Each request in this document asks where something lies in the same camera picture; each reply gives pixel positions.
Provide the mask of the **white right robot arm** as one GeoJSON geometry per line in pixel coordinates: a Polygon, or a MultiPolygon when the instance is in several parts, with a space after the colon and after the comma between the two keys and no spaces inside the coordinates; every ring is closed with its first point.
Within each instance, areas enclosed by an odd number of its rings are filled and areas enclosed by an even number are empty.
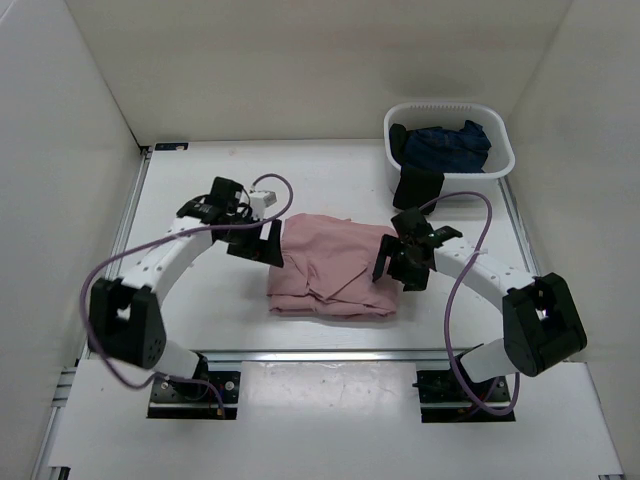
{"type": "Polygon", "coordinates": [[[460,399],[480,393],[487,380],[520,373],[535,377],[584,350],[587,336],[567,282],[533,276],[483,254],[450,227],[435,229],[417,208],[392,218],[395,235],[382,236],[373,279],[383,275],[405,291],[424,291],[434,271],[454,279],[502,315],[500,338],[462,354],[449,387],[460,399]]]}

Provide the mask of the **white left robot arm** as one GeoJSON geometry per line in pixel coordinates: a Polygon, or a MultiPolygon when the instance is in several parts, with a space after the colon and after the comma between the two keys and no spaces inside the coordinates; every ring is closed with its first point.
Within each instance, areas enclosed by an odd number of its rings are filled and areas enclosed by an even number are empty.
{"type": "Polygon", "coordinates": [[[208,193],[178,209],[163,237],[117,254],[123,259],[142,253],[128,271],[114,279],[102,277],[101,271],[115,261],[109,258],[89,273],[79,299],[88,345],[121,384],[137,387],[117,370],[117,362],[173,383],[188,400],[206,395],[207,361],[168,339],[162,304],[195,260],[218,242],[231,256],[282,267],[281,215],[268,212],[276,202],[273,191],[217,177],[208,193]]]}

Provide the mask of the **pink trousers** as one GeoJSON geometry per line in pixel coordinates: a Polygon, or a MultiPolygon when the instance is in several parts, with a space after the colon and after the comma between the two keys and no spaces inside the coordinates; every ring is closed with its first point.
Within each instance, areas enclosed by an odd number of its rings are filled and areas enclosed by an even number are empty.
{"type": "Polygon", "coordinates": [[[372,279],[380,243],[394,231],[326,215],[296,214],[284,224],[284,266],[269,271],[269,310],[281,316],[387,317],[398,283],[372,279]]]}

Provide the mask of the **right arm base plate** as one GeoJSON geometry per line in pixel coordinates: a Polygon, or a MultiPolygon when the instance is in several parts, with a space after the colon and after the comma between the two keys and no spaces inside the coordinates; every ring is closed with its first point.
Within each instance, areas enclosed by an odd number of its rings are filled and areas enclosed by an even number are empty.
{"type": "MultiPolygon", "coordinates": [[[[471,401],[451,370],[418,370],[412,386],[418,391],[422,423],[500,423],[514,422],[515,413],[492,415],[471,401]]],[[[511,401],[504,377],[482,383],[470,382],[473,393],[494,409],[511,401]]]]}

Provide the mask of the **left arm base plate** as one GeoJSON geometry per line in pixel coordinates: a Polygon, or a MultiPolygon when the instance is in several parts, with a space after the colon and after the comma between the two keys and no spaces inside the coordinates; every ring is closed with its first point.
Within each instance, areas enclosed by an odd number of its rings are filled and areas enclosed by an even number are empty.
{"type": "Polygon", "coordinates": [[[152,385],[147,408],[149,419],[162,420],[235,420],[241,387],[239,370],[209,369],[207,380],[216,387],[218,397],[205,385],[156,379],[152,385]]]}

